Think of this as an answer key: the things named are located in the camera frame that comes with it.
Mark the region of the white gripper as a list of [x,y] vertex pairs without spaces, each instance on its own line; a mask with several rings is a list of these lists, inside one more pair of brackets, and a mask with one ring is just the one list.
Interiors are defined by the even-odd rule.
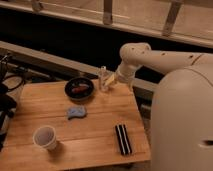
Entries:
[[135,77],[135,68],[131,65],[120,64],[115,72],[105,82],[106,86],[110,86],[117,81],[130,84]]

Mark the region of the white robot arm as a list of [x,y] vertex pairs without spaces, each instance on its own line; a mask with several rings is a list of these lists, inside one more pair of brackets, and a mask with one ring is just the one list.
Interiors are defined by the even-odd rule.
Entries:
[[164,75],[151,105],[151,171],[213,171],[213,53],[120,48],[113,81],[131,83],[146,66]]

